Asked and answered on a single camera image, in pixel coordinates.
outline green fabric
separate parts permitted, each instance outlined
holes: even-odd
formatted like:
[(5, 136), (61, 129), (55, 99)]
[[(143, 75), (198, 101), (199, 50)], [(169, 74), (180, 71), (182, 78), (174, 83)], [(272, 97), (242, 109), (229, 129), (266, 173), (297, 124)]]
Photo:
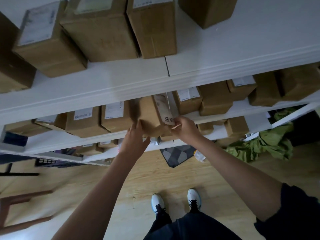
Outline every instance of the green fabric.
[[(293, 113), (294, 108), (287, 108), (274, 115), (274, 120), (278, 121)], [(292, 122), (280, 125), (274, 129), (264, 130), (257, 138), (250, 141), (237, 141), (230, 144), (226, 151), (240, 160), (250, 163), (259, 158), (259, 153), (269, 152), (274, 158), (289, 160), (293, 155), (291, 142), (284, 137), (288, 132), (293, 131)]]

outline person's left hand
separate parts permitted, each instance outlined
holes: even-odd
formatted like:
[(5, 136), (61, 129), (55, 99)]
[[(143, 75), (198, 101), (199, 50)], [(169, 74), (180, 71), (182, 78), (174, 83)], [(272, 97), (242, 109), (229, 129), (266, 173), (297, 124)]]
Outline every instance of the person's left hand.
[(119, 154), (125, 155), (127, 160), (132, 160), (134, 163), (142, 156), (147, 146), (150, 144), (150, 137), (142, 141), (142, 126), (140, 120), (138, 123), (133, 123), (125, 135)]

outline black shoelace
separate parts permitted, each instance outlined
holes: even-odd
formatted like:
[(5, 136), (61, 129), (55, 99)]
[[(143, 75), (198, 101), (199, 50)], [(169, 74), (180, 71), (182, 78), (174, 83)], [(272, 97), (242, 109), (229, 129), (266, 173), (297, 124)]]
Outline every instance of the black shoelace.
[(166, 211), (166, 208), (162, 208), (160, 204), (157, 204), (157, 205), (155, 206), (155, 208), (157, 209), (157, 210), (155, 211), (155, 214), (159, 214), (159, 213), (161, 213), (162, 211)]
[(199, 210), (197, 200), (189, 200), (189, 202), (190, 202), (189, 206), (191, 209)]

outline sneaker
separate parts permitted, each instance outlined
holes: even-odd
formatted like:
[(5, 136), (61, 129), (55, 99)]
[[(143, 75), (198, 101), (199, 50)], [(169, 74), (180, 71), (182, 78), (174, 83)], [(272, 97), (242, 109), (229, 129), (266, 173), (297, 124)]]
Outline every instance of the sneaker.
[(188, 202), (190, 206), (190, 210), (199, 211), (201, 208), (201, 198), (199, 193), (194, 189), (191, 188), (188, 190)]
[(155, 214), (166, 211), (165, 203), (163, 202), (161, 196), (157, 193), (153, 194), (151, 197), (151, 207)]

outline light wood floor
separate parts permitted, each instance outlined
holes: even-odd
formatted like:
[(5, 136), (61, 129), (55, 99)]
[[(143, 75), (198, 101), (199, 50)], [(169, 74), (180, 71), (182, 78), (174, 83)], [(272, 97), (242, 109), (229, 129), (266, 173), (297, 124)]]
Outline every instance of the light wood floor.
[[(264, 154), (253, 165), (320, 198), (319, 155), (319, 145), (304, 145), (295, 148), (294, 158), (290, 161), (280, 161)], [(12, 206), (6, 225), (52, 214), (55, 217), (26, 230), (0, 236), (1, 240), (51, 239), (107, 170), (93, 165), (66, 169), (34, 168), (33, 164), (33, 160), (14, 163), (12, 172), (40, 172), (41, 175), (0, 177), (0, 197), (41, 190), (53, 189), (55, 192)], [(0, 165), (0, 170), (4, 169), (5, 165)], [(155, 218), (150, 206), (154, 193), (160, 193), (164, 198), (172, 220), (182, 217), (189, 210), (186, 198), (189, 188), (199, 191), (204, 213), (225, 224), (239, 237), (264, 239), (254, 229), (254, 215), (207, 161), (201, 163), (190, 158), (172, 169), (159, 151), (144, 153), (130, 172), (118, 197), (105, 239), (143, 239)]]

